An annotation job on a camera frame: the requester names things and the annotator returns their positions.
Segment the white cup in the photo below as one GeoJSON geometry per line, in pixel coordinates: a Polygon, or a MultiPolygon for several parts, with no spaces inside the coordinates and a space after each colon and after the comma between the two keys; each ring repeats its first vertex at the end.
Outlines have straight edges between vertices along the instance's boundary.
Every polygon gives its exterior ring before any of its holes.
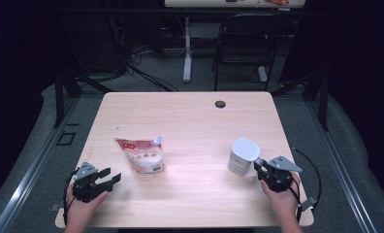
{"type": "Polygon", "coordinates": [[[257,144],[245,138],[238,138],[232,145],[228,168],[234,173],[244,176],[260,154],[261,148],[257,144]]]}

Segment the chair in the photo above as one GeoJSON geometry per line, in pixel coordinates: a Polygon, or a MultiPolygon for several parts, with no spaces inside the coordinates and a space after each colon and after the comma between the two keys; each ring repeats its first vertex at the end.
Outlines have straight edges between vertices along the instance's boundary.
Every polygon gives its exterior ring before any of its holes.
{"type": "Polygon", "coordinates": [[[274,57],[280,38],[288,27],[284,17],[273,15],[237,14],[221,23],[218,45],[213,60],[214,90],[217,90],[219,64],[232,66],[268,66],[264,90],[268,90],[274,57]]]}

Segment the gray carpet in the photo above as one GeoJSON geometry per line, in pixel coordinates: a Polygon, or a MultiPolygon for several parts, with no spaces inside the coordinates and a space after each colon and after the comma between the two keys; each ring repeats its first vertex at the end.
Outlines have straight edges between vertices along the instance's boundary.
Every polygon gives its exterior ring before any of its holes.
{"type": "MultiPolygon", "coordinates": [[[[147,52],[143,54],[140,64],[134,64],[142,71],[157,76],[174,85],[179,91],[212,91],[213,46],[211,42],[200,41],[194,47],[193,70],[191,83],[182,81],[183,54],[168,56],[165,53],[147,52]]],[[[278,65],[272,76],[271,88],[279,88],[277,80],[279,70],[284,62],[283,50],[278,57],[278,65]]],[[[139,75],[127,72],[123,77],[103,82],[105,86],[116,91],[159,91],[159,89],[139,75]]],[[[56,135],[53,144],[48,145],[48,160],[44,162],[43,170],[37,174],[37,180],[32,183],[33,188],[27,199],[21,203],[18,213],[9,222],[9,232],[62,232],[54,225],[56,212],[49,210],[51,204],[60,204],[63,185],[68,175],[75,169],[80,157],[91,124],[102,100],[102,94],[93,87],[81,83],[84,92],[81,99],[67,102],[71,107],[70,114],[65,119],[63,127],[53,130],[55,123],[54,87],[43,92],[45,104],[38,122],[25,145],[13,172],[8,177],[0,191],[0,216],[16,191],[30,165],[37,159],[47,146],[48,139],[56,135]],[[75,138],[70,146],[65,144],[67,137],[59,141],[62,133],[74,134],[75,138]]],[[[252,83],[250,88],[262,88],[258,83],[252,83]]],[[[235,89],[234,83],[222,83],[222,89],[235,89]]],[[[314,212],[315,222],[306,227],[305,232],[362,232],[350,199],[345,194],[344,187],[336,175],[336,166],[331,158],[331,150],[325,142],[320,126],[316,124],[316,115],[312,111],[314,103],[306,103],[300,93],[302,87],[290,91],[287,95],[274,98],[284,131],[291,146],[307,154],[319,169],[322,176],[323,190],[319,206],[314,212]]],[[[368,169],[367,154],[359,134],[336,100],[330,98],[328,109],[329,136],[333,139],[341,160],[360,194],[370,219],[378,232],[384,232],[384,192],[379,188],[375,178],[368,169]]],[[[293,152],[296,162],[304,169],[301,174],[306,194],[316,196],[317,179],[310,164],[299,154],[293,152]]],[[[115,232],[108,229],[88,229],[87,232],[115,232]]],[[[278,227],[256,229],[256,232],[279,232],[278,227]]]]}

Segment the wooden table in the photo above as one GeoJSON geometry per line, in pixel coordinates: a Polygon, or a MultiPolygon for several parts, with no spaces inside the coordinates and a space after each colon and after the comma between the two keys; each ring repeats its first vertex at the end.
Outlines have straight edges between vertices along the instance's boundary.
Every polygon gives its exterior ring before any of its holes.
{"type": "MultiPolygon", "coordinates": [[[[226,0],[165,0],[165,7],[167,8],[238,8],[238,9],[279,9],[279,10],[289,10],[301,9],[304,7],[306,0],[289,0],[289,4],[284,6],[279,6],[273,3],[269,3],[265,0],[238,0],[237,2],[226,2],[226,0]]],[[[185,65],[183,67],[183,81],[189,83],[191,81],[192,73],[192,52],[191,52],[191,43],[190,38],[191,28],[194,28],[194,25],[189,22],[189,17],[185,19],[185,65]]],[[[216,35],[219,31],[219,25],[216,25],[215,28],[210,28],[209,35],[216,35]]],[[[258,70],[260,81],[265,81],[267,75],[264,67],[260,67],[258,70]]]]}
{"type": "MultiPolygon", "coordinates": [[[[274,226],[277,221],[253,169],[241,177],[228,159],[233,142],[245,137],[270,160],[291,151],[267,92],[108,93],[100,106],[80,161],[122,173],[90,224],[107,228],[202,228],[274,226]],[[223,109],[215,106],[224,101],[223,109]],[[132,172],[113,138],[162,136],[165,170],[132,172]]],[[[302,200],[305,199],[301,186],[302,200]]],[[[64,227],[63,210],[56,225],[64,227]]],[[[303,213],[301,225],[313,222],[303,213]]]]}

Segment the snack bag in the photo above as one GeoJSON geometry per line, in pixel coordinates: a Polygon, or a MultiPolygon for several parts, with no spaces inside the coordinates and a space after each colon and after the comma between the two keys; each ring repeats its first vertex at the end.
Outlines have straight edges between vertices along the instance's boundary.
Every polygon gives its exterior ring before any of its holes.
{"type": "Polygon", "coordinates": [[[162,137],[153,140],[115,139],[126,155],[132,170],[152,175],[164,170],[162,137]]]}

